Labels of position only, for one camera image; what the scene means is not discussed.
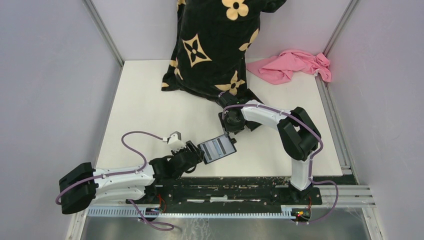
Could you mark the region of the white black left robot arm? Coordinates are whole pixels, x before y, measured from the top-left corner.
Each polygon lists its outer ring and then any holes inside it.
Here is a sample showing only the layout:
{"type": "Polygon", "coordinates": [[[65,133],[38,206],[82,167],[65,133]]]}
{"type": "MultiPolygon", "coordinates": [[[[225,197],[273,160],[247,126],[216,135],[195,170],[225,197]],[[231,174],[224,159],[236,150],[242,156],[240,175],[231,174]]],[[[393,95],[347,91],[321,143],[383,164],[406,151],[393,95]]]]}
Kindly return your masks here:
{"type": "Polygon", "coordinates": [[[90,205],[107,202],[156,200],[156,184],[173,182],[184,173],[192,173],[205,158],[205,152],[191,141],[171,155],[146,161],[141,166],[104,169],[90,162],[75,167],[59,180],[55,203],[64,215],[85,210],[90,205]]]}

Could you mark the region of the black plastic bin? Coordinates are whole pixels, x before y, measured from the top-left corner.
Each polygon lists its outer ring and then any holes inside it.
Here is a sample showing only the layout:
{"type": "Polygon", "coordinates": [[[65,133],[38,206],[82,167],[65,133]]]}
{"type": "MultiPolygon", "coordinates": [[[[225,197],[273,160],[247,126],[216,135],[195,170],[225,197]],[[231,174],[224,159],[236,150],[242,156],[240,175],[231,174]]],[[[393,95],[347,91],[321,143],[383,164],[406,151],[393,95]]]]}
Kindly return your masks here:
{"type": "Polygon", "coordinates": [[[246,89],[244,92],[243,92],[243,97],[242,97],[246,102],[248,102],[248,101],[252,101],[252,100],[255,100],[255,101],[257,101],[257,102],[259,102],[259,103],[261,103],[261,104],[263,104],[263,102],[255,95],[255,93],[250,89],[250,88],[248,88],[248,89],[246,89]]]}

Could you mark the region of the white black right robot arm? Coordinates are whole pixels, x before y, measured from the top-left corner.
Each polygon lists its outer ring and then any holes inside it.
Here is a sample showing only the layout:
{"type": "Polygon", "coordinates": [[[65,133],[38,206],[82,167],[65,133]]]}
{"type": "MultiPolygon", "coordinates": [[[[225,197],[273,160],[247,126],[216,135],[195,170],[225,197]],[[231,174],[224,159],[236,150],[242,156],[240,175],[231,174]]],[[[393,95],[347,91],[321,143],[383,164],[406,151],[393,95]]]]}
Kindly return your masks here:
{"type": "Polygon", "coordinates": [[[223,108],[220,121],[225,134],[238,134],[245,128],[267,126],[276,130],[283,149],[291,157],[289,199],[302,204],[309,198],[314,182],[312,160],[322,151],[321,134],[302,107],[277,109],[256,99],[239,99],[228,91],[221,92],[217,104],[223,108]]]}

